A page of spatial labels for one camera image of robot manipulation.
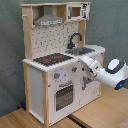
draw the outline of stovetop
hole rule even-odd
[[[48,67],[56,63],[67,61],[69,59],[73,59],[73,57],[70,57],[61,53],[54,53],[51,55],[36,58],[33,61]]]

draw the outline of door handle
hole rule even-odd
[[[72,80],[68,81],[66,84],[61,84],[59,87],[66,87],[72,83]]]
[[[68,9],[69,9],[69,11],[70,11],[70,16],[68,16],[68,19],[71,19],[71,17],[72,17],[72,7],[69,6]]]
[[[84,91],[87,84],[87,79],[85,78],[85,76],[83,76],[83,81],[84,81],[84,86],[82,86],[82,90]]]

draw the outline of faucet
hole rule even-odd
[[[70,38],[70,43],[68,44],[68,49],[72,49],[73,47],[75,47],[75,44],[73,44],[73,42],[72,42],[72,39],[73,39],[73,37],[75,36],[75,35],[78,35],[78,36],[80,36],[80,41],[82,41],[82,35],[80,34],[80,33],[74,33],[72,36],[71,36],[71,38]]]

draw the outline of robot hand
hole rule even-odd
[[[113,59],[106,69],[97,60],[90,57],[83,56],[80,60],[90,79],[99,81],[115,90],[122,88],[128,78],[128,67],[123,60]]]

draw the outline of toy kitchen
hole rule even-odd
[[[105,49],[85,44],[90,2],[22,4],[26,109],[49,127],[101,95],[82,56],[103,63]]]

